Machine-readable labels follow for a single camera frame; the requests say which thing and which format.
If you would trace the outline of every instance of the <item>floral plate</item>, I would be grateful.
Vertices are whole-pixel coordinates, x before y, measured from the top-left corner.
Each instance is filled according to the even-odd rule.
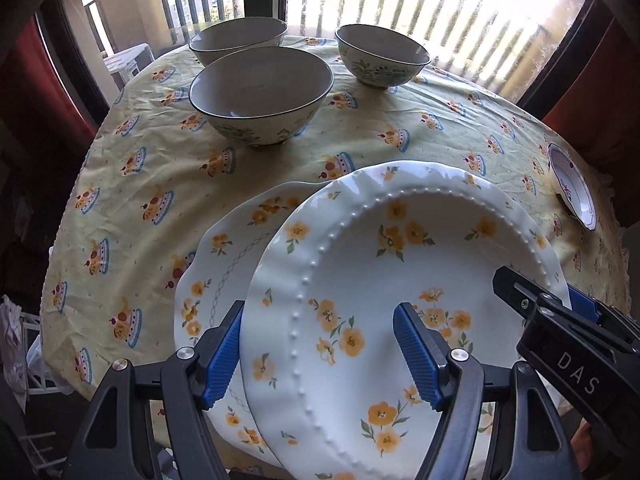
[[[413,479],[440,414],[418,396],[394,307],[409,301],[450,346],[511,367],[522,319],[493,294],[503,265],[571,305],[537,224],[463,170],[392,162],[309,197],[264,251],[240,331],[246,398],[280,463],[301,480]],[[484,405],[472,465],[492,415]]]
[[[217,326],[235,300],[244,300],[262,251],[298,204],[322,184],[287,182],[239,205],[198,244],[195,258],[175,289],[175,347],[194,346],[200,334]],[[268,304],[269,291],[261,299]],[[227,442],[274,466],[280,463],[257,431],[236,367],[225,396],[207,411]]]

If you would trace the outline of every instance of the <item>blue gripper pad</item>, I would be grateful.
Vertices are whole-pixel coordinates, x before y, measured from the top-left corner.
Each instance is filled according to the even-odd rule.
[[[237,316],[220,342],[218,351],[207,367],[207,386],[202,394],[202,403],[208,410],[218,399],[224,397],[231,377],[240,359],[240,321]]]
[[[401,305],[396,306],[394,310],[394,335],[414,378],[420,398],[427,400],[432,410],[441,411],[444,397],[438,384],[438,369]]]

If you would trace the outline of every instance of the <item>bowl rim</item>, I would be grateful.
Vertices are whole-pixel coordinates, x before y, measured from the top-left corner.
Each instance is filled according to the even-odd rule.
[[[291,50],[291,51],[295,50],[297,52],[303,52],[305,55],[313,56],[316,59],[320,60],[324,64],[324,67],[328,70],[329,74],[331,75],[331,81],[329,81],[329,85],[326,88],[326,90],[324,90],[317,98],[309,101],[308,103],[304,103],[303,105],[296,106],[295,108],[290,108],[289,110],[284,110],[282,112],[277,112],[277,113],[274,113],[274,114],[256,115],[256,116],[251,116],[251,117],[231,117],[231,116],[219,115],[219,114],[213,114],[211,112],[206,112],[202,108],[197,107],[193,103],[193,99],[191,98],[191,89],[193,89],[193,84],[195,83],[196,79],[199,78],[207,68],[209,68],[210,66],[213,66],[217,62],[225,59],[225,57],[236,56],[236,55],[242,54],[243,52],[254,52],[254,50],[257,50],[257,49],[253,49],[252,48],[252,49],[248,49],[248,50],[238,50],[236,52],[231,52],[230,54],[226,54],[226,56],[220,57],[219,59],[215,60],[214,62],[210,63],[209,65],[204,67],[202,70],[200,70],[200,72],[198,72],[198,75],[196,75],[196,77],[193,78],[193,81],[191,81],[191,85],[189,86],[189,102],[191,103],[191,106],[193,106],[197,111],[199,111],[201,114],[205,114],[206,116],[216,117],[216,118],[219,118],[219,119],[224,119],[224,120],[229,120],[229,121],[242,121],[242,120],[247,120],[247,119],[264,119],[264,118],[267,118],[267,117],[277,117],[279,115],[288,114],[290,112],[295,112],[296,110],[300,110],[302,108],[305,108],[305,107],[307,107],[309,105],[312,105],[312,104],[324,99],[326,97],[326,95],[331,91],[331,88],[334,86],[334,71],[331,70],[331,67],[329,67],[329,65],[326,63],[326,61],[324,59],[322,59],[321,57],[316,56],[315,54],[312,54],[311,52],[307,52],[306,50],[302,50],[300,48],[293,48],[293,47],[290,47],[290,46],[262,46],[262,47],[260,47],[260,50],[262,50],[262,49],[272,49],[272,48],[288,49],[288,50]]]
[[[560,153],[560,155],[564,156],[564,158],[566,160],[568,160],[569,162],[573,163],[575,174],[578,176],[578,178],[580,179],[580,183],[582,184],[582,186],[586,190],[587,198],[589,199],[589,206],[593,209],[593,226],[591,226],[592,225],[591,223],[589,225],[587,225],[584,222],[584,220],[582,219],[582,212],[581,211],[578,212],[575,209],[574,205],[568,199],[564,189],[562,190],[562,201],[565,204],[568,205],[569,209],[571,209],[571,211],[574,213],[574,216],[578,219],[578,222],[580,222],[585,229],[587,229],[589,231],[595,231],[595,229],[596,229],[596,227],[598,225],[598,216],[597,216],[597,212],[596,212],[596,206],[593,203],[593,197],[591,196],[591,190],[587,186],[587,183],[586,183],[584,177],[582,176],[582,172],[578,168],[578,165],[574,162],[574,160],[572,159],[571,155],[569,155],[569,153],[567,153],[564,149],[562,149],[561,146],[559,146],[558,144],[556,144],[554,142],[550,142],[549,143],[549,145],[547,147],[547,150],[548,150],[548,157],[549,157],[549,168],[551,169],[551,171],[554,172],[554,176],[556,178],[558,178],[558,173],[556,172],[556,164],[555,164],[555,162],[553,160],[553,157],[551,157],[551,153],[552,152]]]
[[[277,22],[280,22],[282,25],[284,25],[284,30],[282,32],[276,34],[275,36],[271,36],[270,38],[266,38],[264,40],[252,41],[251,43],[241,44],[241,45],[238,45],[238,46],[230,46],[228,48],[195,48],[191,44],[205,30],[209,30],[210,28],[213,28],[213,27],[215,27],[217,25],[222,25],[223,23],[236,22],[237,20],[256,20],[256,19],[258,19],[258,20],[275,20]],[[280,20],[278,18],[272,18],[271,16],[244,16],[243,18],[234,18],[232,20],[224,20],[223,22],[217,22],[217,23],[214,23],[213,25],[211,25],[210,27],[204,28],[198,34],[196,34],[193,38],[191,38],[189,40],[189,49],[193,50],[194,52],[224,52],[225,50],[232,51],[232,50],[235,50],[237,48],[245,48],[245,47],[252,46],[252,45],[255,45],[255,44],[258,44],[258,43],[263,43],[265,41],[275,40],[276,38],[279,38],[280,36],[284,36],[287,33],[288,30],[289,30],[289,25],[287,25],[286,22],[283,22],[282,20]]]
[[[408,61],[400,61],[400,60],[397,60],[397,59],[391,59],[390,57],[380,56],[379,54],[374,54],[373,52],[370,52],[369,50],[365,50],[363,48],[360,48],[359,46],[355,46],[353,43],[349,43],[348,41],[345,41],[338,34],[342,28],[349,27],[351,25],[359,25],[359,26],[362,26],[362,27],[380,28],[382,30],[388,30],[389,32],[397,34],[398,36],[402,36],[403,38],[407,38],[408,40],[413,41],[417,46],[419,46],[421,49],[424,50],[424,53],[427,55],[427,61],[424,62],[424,63],[410,63]],[[334,34],[335,34],[335,37],[338,39],[338,41],[341,41],[344,44],[349,45],[351,48],[355,48],[356,50],[364,52],[365,54],[369,54],[370,56],[379,57],[380,59],[384,59],[385,61],[391,61],[393,63],[400,63],[400,64],[404,64],[404,65],[408,65],[408,66],[423,66],[423,67],[427,66],[431,62],[431,54],[429,54],[429,51],[424,46],[422,46],[420,43],[418,43],[414,39],[409,38],[407,35],[401,34],[400,32],[398,32],[396,30],[391,30],[390,28],[379,27],[377,25],[369,25],[367,23],[347,23],[346,25],[341,25],[340,27],[336,28]]]

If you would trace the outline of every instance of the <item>metal screw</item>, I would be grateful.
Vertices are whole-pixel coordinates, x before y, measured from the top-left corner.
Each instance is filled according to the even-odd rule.
[[[124,370],[126,367],[127,367],[127,360],[124,357],[121,357],[120,359],[116,359],[111,365],[111,368],[113,368],[117,372],[119,372],[120,370]]]
[[[454,348],[451,351],[451,357],[454,361],[466,361],[469,359],[469,354],[465,349]]]
[[[178,359],[191,359],[195,351],[191,346],[183,346],[175,354],[178,356]]]

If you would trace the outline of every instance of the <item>round table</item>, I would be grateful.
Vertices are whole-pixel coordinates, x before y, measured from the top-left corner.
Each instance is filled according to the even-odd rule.
[[[287,37],[324,59],[332,91],[283,145],[248,148],[216,133],[189,102],[202,69],[186,48],[146,67],[100,127],[66,206],[42,297],[46,362],[85,397],[119,357],[134,364],[174,351],[174,290],[205,231],[245,200],[287,181],[318,182],[398,159],[434,160],[497,184],[540,226],[566,280],[628,312],[626,257],[612,193],[557,134],[492,92],[426,67],[399,88],[356,81],[334,40]],[[546,146],[572,156],[593,195],[588,232],[552,190]],[[152,405],[156,439],[168,445]],[[227,467],[283,471],[216,442]]]

